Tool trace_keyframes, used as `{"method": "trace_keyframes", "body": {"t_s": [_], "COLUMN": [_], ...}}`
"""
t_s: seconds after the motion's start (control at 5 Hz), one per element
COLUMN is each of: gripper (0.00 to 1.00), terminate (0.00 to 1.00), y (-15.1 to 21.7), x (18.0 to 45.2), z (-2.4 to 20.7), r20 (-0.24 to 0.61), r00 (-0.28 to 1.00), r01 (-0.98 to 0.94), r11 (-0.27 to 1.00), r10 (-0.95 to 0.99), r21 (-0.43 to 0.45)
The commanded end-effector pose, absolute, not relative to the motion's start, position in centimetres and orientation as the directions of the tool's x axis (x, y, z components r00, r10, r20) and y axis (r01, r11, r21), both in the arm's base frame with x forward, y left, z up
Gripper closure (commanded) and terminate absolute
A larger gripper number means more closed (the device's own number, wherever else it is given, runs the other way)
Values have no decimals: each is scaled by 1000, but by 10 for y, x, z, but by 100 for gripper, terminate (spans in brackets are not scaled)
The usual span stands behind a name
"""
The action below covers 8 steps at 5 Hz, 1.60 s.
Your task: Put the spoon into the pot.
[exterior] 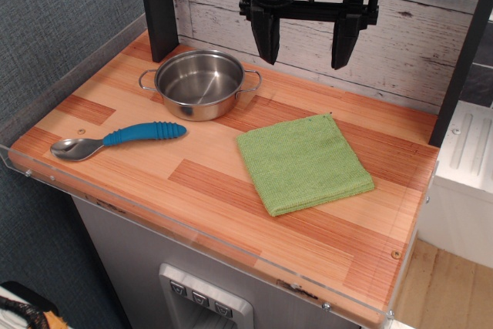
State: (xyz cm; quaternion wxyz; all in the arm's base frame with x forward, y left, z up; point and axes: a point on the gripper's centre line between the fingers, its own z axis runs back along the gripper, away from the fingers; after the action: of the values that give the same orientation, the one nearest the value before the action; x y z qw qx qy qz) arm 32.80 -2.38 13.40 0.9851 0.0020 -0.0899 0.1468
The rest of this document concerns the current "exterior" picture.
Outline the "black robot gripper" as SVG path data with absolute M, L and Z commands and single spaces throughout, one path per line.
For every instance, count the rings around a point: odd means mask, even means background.
M 376 25 L 378 0 L 240 0 L 251 22 L 259 57 L 274 65 L 280 48 L 280 18 L 335 22 L 331 67 L 345 67 L 363 27 Z

